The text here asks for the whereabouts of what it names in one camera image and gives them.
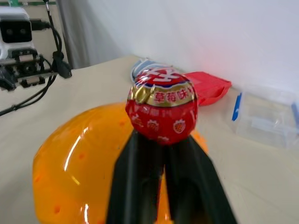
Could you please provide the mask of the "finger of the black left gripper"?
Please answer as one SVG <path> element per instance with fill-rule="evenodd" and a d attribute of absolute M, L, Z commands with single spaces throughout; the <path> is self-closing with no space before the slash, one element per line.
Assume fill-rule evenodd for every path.
<path fill-rule="evenodd" d="M 163 169 L 162 146 L 133 130 L 114 165 L 106 224 L 154 224 Z"/>

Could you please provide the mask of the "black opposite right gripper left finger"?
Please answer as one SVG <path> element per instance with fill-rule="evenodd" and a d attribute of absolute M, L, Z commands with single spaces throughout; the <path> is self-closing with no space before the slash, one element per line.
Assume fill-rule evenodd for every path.
<path fill-rule="evenodd" d="M 7 69 L 0 67 L 0 88 L 7 91 L 14 91 L 16 89 L 16 80 Z"/>

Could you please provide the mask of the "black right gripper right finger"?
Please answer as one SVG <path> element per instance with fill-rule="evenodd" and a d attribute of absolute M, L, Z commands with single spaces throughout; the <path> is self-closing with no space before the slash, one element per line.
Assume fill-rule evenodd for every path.
<path fill-rule="evenodd" d="M 238 224 L 213 162 L 192 136 L 166 148 L 174 224 Z"/>

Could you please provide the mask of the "clear box with blue clips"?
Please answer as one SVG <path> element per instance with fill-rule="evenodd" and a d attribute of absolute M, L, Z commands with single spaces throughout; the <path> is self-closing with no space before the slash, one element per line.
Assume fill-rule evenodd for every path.
<path fill-rule="evenodd" d="M 299 149 L 299 97 L 292 92 L 248 85 L 236 97 L 232 122 L 244 138 Z"/>

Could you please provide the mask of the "orange perforated plastic bowl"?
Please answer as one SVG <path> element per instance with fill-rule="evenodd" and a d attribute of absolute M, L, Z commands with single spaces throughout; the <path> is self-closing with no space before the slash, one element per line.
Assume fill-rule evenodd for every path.
<path fill-rule="evenodd" d="M 41 224 L 106 224 L 114 165 L 135 130 L 125 107 L 114 103 L 87 110 L 42 144 L 33 161 L 35 210 Z M 206 153 L 195 129 L 189 136 Z M 165 163 L 166 148 L 173 144 L 158 144 Z M 165 165 L 158 199 L 154 224 L 174 224 Z"/>

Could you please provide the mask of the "red lollipop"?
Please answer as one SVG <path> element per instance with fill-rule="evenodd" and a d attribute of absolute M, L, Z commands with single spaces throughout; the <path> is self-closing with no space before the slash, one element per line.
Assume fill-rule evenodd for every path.
<path fill-rule="evenodd" d="M 135 78 L 125 110 L 136 131 L 170 145 L 195 129 L 198 96 L 193 83 L 178 70 L 150 68 Z"/>

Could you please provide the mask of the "red plastic lid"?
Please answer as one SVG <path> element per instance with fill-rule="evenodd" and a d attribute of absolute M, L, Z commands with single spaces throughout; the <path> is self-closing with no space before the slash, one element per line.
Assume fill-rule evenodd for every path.
<path fill-rule="evenodd" d="M 226 95 L 232 86 L 230 81 L 202 71 L 185 73 L 185 76 L 192 81 L 194 85 L 199 99 L 199 106 L 207 106 L 216 103 Z"/>

